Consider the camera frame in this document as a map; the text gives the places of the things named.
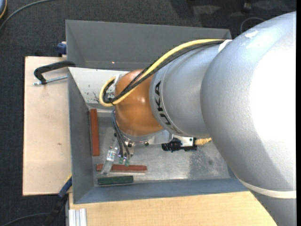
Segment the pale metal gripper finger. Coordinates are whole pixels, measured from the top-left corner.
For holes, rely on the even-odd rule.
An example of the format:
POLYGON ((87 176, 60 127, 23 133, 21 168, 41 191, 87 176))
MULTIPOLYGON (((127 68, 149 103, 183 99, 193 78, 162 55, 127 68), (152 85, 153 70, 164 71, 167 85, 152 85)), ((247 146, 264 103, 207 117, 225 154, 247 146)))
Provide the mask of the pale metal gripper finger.
POLYGON ((109 149, 106 159, 105 159, 105 162, 103 164, 102 170, 101 170, 101 174, 108 175, 110 173, 112 166, 114 164, 117 152, 118 152, 118 149, 116 147, 112 147, 109 149))

